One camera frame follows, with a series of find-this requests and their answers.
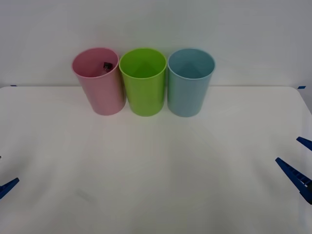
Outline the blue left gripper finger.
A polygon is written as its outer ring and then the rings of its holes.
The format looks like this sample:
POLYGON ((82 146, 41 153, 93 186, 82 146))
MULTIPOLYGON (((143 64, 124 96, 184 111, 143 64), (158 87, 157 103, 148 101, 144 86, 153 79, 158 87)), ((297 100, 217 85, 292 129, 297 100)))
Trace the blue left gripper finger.
POLYGON ((8 183, 0 186, 0 199, 2 199, 4 196, 6 196, 18 183, 19 178, 15 178, 8 183))

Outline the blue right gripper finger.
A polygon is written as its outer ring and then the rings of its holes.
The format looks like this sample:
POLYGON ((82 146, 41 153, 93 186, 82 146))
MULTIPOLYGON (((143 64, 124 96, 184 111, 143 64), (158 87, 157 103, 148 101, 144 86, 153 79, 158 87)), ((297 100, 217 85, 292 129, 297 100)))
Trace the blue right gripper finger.
POLYGON ((303 137, 298 137, 296 140, 302 145, 304 145, 306 148, 308 148, 310 151, 312 151, 312 141, 305 139, 303 137))
POLYGON ((291 165, 280 159, 276 158, 276 163, 286 174, 289 180, 295 185, 299 190, 302 197, 309 203, 312 203, 312 180, 300 173, 297 169, 293 168, 291 165))

